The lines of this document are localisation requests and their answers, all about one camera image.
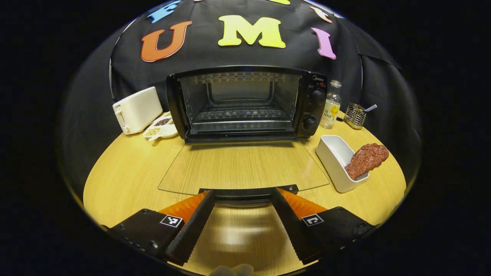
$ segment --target oven control knob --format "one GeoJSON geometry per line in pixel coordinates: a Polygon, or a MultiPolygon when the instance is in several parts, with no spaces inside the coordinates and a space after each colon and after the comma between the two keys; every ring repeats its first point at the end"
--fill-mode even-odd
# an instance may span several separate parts
{"type": "Polygon", "coordinates": [[[317,128],[318,123],[316,117],[310,116],[303,120],[303,128],[309,132],[313,132],[317,128]]]}
{"type": "Polygon", "coordinates": [[[314,90],[310,93],[310,103],[323,106],[326,104],[326,95],[321,90],[314,90]]]}

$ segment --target bottle label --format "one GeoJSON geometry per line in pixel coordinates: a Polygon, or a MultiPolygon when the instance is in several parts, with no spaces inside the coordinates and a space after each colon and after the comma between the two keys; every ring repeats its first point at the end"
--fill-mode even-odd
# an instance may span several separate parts
{"type": "Polygon", "coordinates": [[[334,121],[337,117],[337,112],[341,105],[338,103],[326,102],[324,112],[322,113],[322,120],[334,121]]]}

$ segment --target white holder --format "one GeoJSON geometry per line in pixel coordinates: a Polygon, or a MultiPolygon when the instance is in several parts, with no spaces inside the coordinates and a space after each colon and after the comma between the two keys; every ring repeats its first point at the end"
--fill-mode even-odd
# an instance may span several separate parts
{"type": "Polygon", "coordinates": [[[345,167],[351,162],[355,152],[338,135],[323,135],[315,152],[340,193],[353,190],[370,176],[367,172],[356,180],[349,177],[345,167]]]}

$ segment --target utensil holder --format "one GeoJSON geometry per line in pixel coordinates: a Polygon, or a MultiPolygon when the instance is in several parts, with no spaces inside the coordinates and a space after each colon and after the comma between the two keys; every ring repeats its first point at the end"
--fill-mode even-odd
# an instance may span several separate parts
{"type": "Polygon", "coordinates": [[[367,113],[363,107],[354,103],[348,103],[344,121],[353,129],[360,130],[363,128],[366,115],[367,113]]]}

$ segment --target yellow letter m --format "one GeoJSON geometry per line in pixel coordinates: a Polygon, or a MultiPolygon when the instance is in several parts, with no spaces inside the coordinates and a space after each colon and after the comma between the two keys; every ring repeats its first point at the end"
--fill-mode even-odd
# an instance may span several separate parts
{"type": "Polygon", "coordinates": [[[259,34],[262,34],[262,38],[259,39],[259,44],[262,46],[276,48],[284,48],[286,46],[279,35],[278,25],[281,22],[278,19],[261,17],[254,25],[251,25],[240,15],[225,15],[219,17],[218,20],[224,23],[223,39],[218,41],[220,46],[241,44],[242,40],[237,38],[237,32],[241,34],[249,45],[254,44],[259,34]]]}

